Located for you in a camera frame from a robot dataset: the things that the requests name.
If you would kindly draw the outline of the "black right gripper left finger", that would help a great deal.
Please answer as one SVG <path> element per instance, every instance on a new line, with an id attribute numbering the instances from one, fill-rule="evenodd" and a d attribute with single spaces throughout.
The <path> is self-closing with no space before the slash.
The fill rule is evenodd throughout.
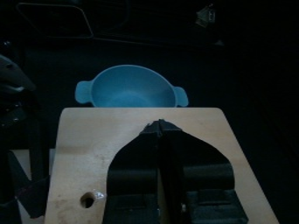
<path id="1" fill-rule="evenodd" d="M 153 122 L 114 157 L 102 224 L 159 224 L 159 137 L 159 122 Z"/>

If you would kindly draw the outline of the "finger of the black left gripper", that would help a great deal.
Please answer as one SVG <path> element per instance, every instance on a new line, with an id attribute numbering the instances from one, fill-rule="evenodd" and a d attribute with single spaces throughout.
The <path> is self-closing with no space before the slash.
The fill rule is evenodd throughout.
<path id="1" fill-rule="evenodd" d="M 32 219 L 44 216 L 50 191 L 50 146 L 43 123 L 31 118 L 27 123 L 32 179 L 18 196 Z"/>
<path id="2" fill-rule="evenodd" d="M 15 154 L 0 152 L 0 224 L 23 224 L 18 198 L 28 183 Z"/>

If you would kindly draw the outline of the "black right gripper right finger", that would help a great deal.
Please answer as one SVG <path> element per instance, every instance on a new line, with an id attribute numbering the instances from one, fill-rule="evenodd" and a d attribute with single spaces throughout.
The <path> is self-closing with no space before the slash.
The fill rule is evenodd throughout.
<path id="1" fill-rule="evenodd" d="M 221 151 L 159 122 L 161 173 L 171 224 L 249 224 L 233 165 Z"/>

